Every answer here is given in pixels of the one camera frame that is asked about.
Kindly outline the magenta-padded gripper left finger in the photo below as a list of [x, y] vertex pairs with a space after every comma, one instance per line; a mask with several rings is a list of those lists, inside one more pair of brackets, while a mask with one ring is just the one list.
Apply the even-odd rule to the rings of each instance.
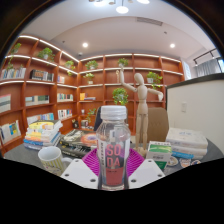
[[94, 149], [82, 159], [74, 159], [61, 177], [83, 188], [97, 189], [99, 174], [100, 164]]

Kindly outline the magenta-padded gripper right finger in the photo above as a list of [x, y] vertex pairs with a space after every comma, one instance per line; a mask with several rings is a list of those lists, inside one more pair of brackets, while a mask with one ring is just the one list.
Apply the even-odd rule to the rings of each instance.
[[134, 149], [129, 150], [127, 178], [130, 189], [146, 186], [164, 177], [164, 173], [153, 159], [144, 159]]

